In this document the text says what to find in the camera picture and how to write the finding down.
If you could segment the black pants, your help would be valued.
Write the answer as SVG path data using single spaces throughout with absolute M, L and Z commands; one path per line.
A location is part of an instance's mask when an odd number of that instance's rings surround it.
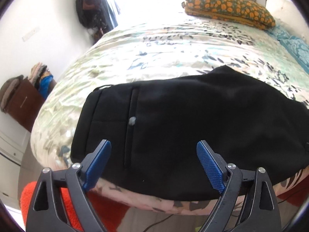
M 273 184 L 308 166 L 308 109 L 227 66 L 203 75 L 95 89 L 71 146 L 80 162 L 102 140 L 112 153 L 102 178 L 165 200 L 218 197 L 196 154 L 206 141 L 241 169 L 264 167 Z

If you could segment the orange fluffy rug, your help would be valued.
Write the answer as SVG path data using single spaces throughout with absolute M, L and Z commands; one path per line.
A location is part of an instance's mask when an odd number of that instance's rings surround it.
M 32 195 L 36 187 L 36 183 L 36 181 L 28 183 L 21 193 L 20 207 L 25 224 L 27 223 L 28 210 Z M 73 228 L 83 231 L 82 226 L 77 218 L 76 212 L 73 208 L 68 190 L 66 188 L 62 188 L 61 194 L 70 223 L 72 224 Z M 108 229 L 108 231 L 117 231 L 117 228 L 126 215 L 129 206 L 118 203 L 106 197 L 99 196 L 93 191 L 88 192 L 87 197 L 90 200 L 101 222 Z

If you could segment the white drawer unit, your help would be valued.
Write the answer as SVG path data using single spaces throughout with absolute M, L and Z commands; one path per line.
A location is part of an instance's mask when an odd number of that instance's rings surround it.
M 18 180 L 30 133 L 14 123 L 1 125 L 1 200 L 19 209 Z

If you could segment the brown wooden cabinet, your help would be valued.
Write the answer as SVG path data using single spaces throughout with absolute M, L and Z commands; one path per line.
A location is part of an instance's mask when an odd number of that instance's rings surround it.
M 44 102 L 38 90 L 24 79 L 8 102 L 5 113 L 31 132 Z

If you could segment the pile of clothes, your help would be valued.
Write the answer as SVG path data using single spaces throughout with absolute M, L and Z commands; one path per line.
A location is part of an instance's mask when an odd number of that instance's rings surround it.
M 45 100 L 57 84 L 48 66 L 41 62 L 31 68 L 28 80 Z

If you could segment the teal damask pillow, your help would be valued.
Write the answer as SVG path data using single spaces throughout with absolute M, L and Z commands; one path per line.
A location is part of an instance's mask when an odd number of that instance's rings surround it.
M 297 61 L 306 73 L 309 73 L 309 47 L 302 39 L 291 36 L 289 39 L 280 39 L 281 45 Z

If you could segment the floral leaf bedspread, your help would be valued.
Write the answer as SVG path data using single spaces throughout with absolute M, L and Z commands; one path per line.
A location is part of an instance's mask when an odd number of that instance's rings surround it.
M 177 78 L 227 65 L 308 104 L 308 74 L 275 30 L 181 15 L 163 23 L 119 26 L 63 74 L 40 109 L 31 148 L 42 166 L 68 168 L 77 121 L 87 96 L 101 85 Z

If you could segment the cream padded headboard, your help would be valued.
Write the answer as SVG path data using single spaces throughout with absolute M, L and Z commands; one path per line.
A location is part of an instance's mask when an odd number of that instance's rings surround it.
M 266 0 L 266 9 L 275 18 L 276 23 L 286 29 L 290 35 L 299 37 L 308 44 L 308 25 L 292 2 Z

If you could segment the dark hanging jackets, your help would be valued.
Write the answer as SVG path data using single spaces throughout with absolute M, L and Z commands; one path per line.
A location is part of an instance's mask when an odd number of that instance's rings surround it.
M 76 0 L 76 12 L 82 26 L 94 30 L 92 37 L 95 43 L 117 26 L 107 0 Z

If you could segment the orange floral folded quilt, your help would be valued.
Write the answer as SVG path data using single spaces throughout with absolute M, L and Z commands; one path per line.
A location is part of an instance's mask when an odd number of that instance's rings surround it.
M 184 0 L 186 14 L 231 21 L 261 30 L 274 28 L 274 17 L 258 3 L 251 0 Z

